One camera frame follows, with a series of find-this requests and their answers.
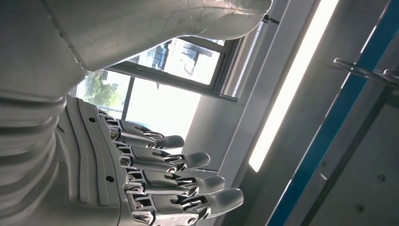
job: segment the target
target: fluorescent light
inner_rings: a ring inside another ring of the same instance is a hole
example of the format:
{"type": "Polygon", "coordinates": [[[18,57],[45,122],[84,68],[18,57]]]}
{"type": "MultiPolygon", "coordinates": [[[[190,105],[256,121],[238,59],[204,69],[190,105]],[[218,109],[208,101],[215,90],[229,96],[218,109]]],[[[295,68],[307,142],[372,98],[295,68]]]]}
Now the fluorescent light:
{"type": "Polygon", "coordinates": [[[339,0],[321,0],[256,143],[249,165],[258,172],[339,0]]]}

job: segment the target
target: robotic arm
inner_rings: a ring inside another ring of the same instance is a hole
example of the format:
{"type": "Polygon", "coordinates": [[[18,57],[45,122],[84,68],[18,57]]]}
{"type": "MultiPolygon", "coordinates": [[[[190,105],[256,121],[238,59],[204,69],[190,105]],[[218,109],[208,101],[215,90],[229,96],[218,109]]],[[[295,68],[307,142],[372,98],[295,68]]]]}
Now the robotic arm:
{"type": "Polygon", "coordinates": [[[166,137],[133,136],[126,122],[67,94],[87,70],[177,36],[243,36],[270,6],[271,0],[2,1],[0,225],[182,226],[238,207],[241,191],[219,192],[222,178],[174,174],[208,164],[206,153],[154,149],[166,148],[166,137]]]}

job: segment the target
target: foliage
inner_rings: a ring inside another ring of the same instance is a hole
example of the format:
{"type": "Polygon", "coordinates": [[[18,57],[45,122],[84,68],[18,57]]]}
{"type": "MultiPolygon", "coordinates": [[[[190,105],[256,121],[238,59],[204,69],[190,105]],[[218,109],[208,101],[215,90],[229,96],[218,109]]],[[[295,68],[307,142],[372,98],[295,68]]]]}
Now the foliage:
{"type": "Polygon", "coordinates": [[[106,70],[89,72],[85,82],[86,101],[97,106],[119,105],[120,94],[117,92],[118,86],[104,83],[107,73],[106,70]]]}

